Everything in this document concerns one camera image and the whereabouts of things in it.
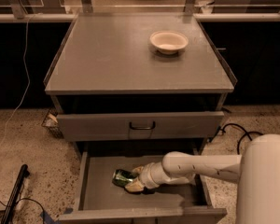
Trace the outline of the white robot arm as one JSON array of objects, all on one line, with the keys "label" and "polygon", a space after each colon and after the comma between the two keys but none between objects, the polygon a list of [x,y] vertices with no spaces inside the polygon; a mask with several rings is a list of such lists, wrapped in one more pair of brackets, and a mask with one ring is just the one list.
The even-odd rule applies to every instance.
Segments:
[{"label": "white robot arm", "polygon": [[237,185],[236,224],[280,224],[280,134],[253,139],[241,155],[190,155],[173,151],[134,170],[129,192],[180,185],[204,175]]}]

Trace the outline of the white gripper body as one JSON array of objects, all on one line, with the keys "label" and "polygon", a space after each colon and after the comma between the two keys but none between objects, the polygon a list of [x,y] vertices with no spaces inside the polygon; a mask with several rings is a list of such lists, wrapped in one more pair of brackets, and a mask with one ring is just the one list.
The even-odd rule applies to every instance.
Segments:
[{"label": "white gripper body", "polygon": [[152,162],[143,167],[139,175],[140,182],[147,189],[155,189],[164,183],[164,171],[160,162]]}]

